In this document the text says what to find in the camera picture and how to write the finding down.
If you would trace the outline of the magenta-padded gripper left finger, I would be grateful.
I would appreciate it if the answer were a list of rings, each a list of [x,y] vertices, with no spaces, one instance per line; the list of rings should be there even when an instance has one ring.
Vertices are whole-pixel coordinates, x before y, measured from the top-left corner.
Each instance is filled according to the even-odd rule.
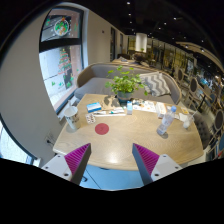
[[[91,144],[87,143],[67,155],[53,157],[42,169],[79,185],[91,155]]]

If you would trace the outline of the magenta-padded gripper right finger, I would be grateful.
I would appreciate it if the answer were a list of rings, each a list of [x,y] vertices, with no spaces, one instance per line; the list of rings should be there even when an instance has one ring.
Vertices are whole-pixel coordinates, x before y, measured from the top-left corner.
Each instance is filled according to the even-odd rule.
[[[136,143],[133,144],[132,154],[144,185],[150,184],[182,169],[182,167],[167,154],[158,155]]]

